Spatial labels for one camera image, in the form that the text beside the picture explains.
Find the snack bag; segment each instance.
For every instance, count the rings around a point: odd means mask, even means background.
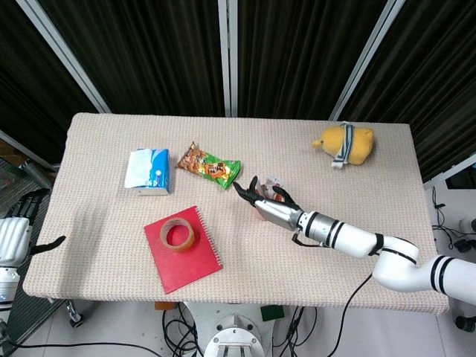
[[[220,160],[216,156],[199,150],[194,142],[177,163],[177,167],[196,173],[206,179],[215,181],[227,189],[241,169],[241,161]]]

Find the table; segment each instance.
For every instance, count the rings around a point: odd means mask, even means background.
[[[362,166],[331,168],[312,148],[328,121],[78,114],[51,195],[39,244],[60,235],[57,249],[33,257],[29,295],[87,300],[173,300],[343,306],[373,270],[324,248],[303,248],[292,233],[256,218],[233,188],[173,169],[169,196],[136,196],[123,188],[129,152],[170,149],[175,163],[195,141],[223,159],[242,160],[237,181],[272,174],[304,210],[318,210],[368,231],[404,237],[420,262],[436,254],[410,128],[366,123],[376,144]],[[164,294],[143,227],[198,205],[224,268]],[[351,306],[440,314],[436,292],[392,292],[371,280]]]

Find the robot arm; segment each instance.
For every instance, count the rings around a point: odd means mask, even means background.
[[[293,241],[298,244],[302,245],[297,238],[303,232],[318,246],[333,248],[358,259],[379,251],[373,277],[386,288],[397,292],[433,289],[476,304],[476,264],[439,255],[417,268],[419,249],[412,242],[363,231],[319,212],[304,212],[280,187],[273,189],[284,198],[284,202],[265,199],[256,193],[254,181],[247,190],[237,183],[234,186],[263,218],[295,231]]]
[[[7,322],[15,297],[20,276],[16,269],[29,255],[56,248],[65,237],[60,237],[47,245],[30,246],[33,223],[47,189],[24,195],[0,219],[0,319]]]

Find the tissue box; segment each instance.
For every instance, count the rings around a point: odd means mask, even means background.
[[[169,157],[168,149],[138,149],[131,152],[124,187],[137,190],[141,196],[168,195]]]

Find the black cable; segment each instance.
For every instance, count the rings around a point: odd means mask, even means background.
[[[476,235],[476,233],[463,233],[463,232],[460,232],[460,231],[457,230],[457,229],[449,228],[449,227],[446,227],[446,226],[444,226],[444,225],[442,225],[442,226],[432,225],[432,228],[433,228],[435,231],[446,229],[446,230],[450,231],[451,233],[453,233],[453,234],[454,234],[455,236],[457,236],[458,238],[463,238],[464,236],[474,236],[474,235]]]
[[[451,237],[451,234],[450,234],[450,233],[453,233],[453,232],[450,230],[450,228],[444,226],[444,224],[445,224],[445,214],[441,210],[446,205],[444,203],[437,204],[437,189],[436,189],[435,186],[433,186],[433,188],[432,188],[431,201],[433,203],[434,209],[437,212],[437,223],[438,223],[437,225],[432,225],[431,227],[433,228],[434,231],[443,231],[446,234],[446,236],[448,237],[448,240],[449,240],[448,249],[453,249],[454,248],[453,238]]]
[[[372,274],[370,274],[370,275],[358,286],[358,288],[357,288],[356,290],[354,290],[354,292],[352,293],[352,295],[350,295],[349,300],[347,300],[347,303],[345,304],[345,307],[344,307],[344,311],[342,312],[341,327],[339,328],[339,335],[338,335],[338,337],[337,337],[337,342],[335,343],[334,350],[332,350],[332,352],[331,352],[327,357],[331,357],[332,355],[334,355],[335,351],[337,350],[337,347],[339,347],[339,344],[341,343],[342,329],[344,328],[345,313],[347,312],[347,308],[348,308],[349,305],[350,305],[350,301],[352,301],[352,299],[354,298],[354,296],[356,296],[356,294],[358,293],[358,291],[359,291],[360,289],[362,289],[362,286],[364,286],[365,283],[366,283],[367,281],[369,281],[371,277],[372,277]]]
[[[196,356],[197,352],[203,356],[202,351],[199,348],[198,335],[196,331],[195,323],[191,326],[185,319],[184,313],[182,311],[181,304],[178,305],[178,312],[180,314],[179,318],[174,318],[171,321],[166,322],[167,310],[164,310],[162,313],[162,329],[164,331],[164,340],[166,345],[169,347],[170,352],[172,352],[173,357],[181,356],[184,353],[194,351],[193,356]],[[187,328],[187,332],[181,337],[181,340],[178,343],[175,343],[169,336],[169,328],[173,324],[183,325]],[[192,335],[193,340],[187,340],[187,336]]]
[[[285,351],[287,351],[288,349],[289,349],[291,357],[297,357],[298,355],[295,352],[295,348],[305,344],[311,337],[312,333],[314,332],[315,326],[318,321],[318,309],[316,307],[314,308],[315,314],[314,314],[314,321],[312,323],[311,331],[301,342],[298,342],[299,340],[298,327],[300,325],[301,318],[303,317],[304,309],[305,307],[295,308],[295,311],[292,314],[291,322],[289,323],[289,328],[288,328],[288,332],[286,333],[286,338],[280,344],[277,344],[277,345],[273,344],[273,348],[282,347],[284,345],[283,350],[279,354],[279,357],[283,356]]]
[[[307,342],[307,340],[309,340],[309,337],[311,337],[312,333],[314,332],[315,325],[317,324],[317,322],[318,322],[318,308],[315,307],[314,308],[314,323],[312,324],[311,331],[302,342],[300,342],[299,344],[296,344],[296,347],[302,346],[303,344]]]
[[[147,352],[152,353],[154,356],[162,357],[157,352],[152,351],[150,348],[139,346],[138,344],[122,344],[120,342],[85,342],[82,344],[16,344],[12,341],[7,341],[8,344],[11,344],[16,348],[43,348],[43,347],[80,347],[80,346],[125,346],[125,347],[134,347],[141,350],[146,350]]]

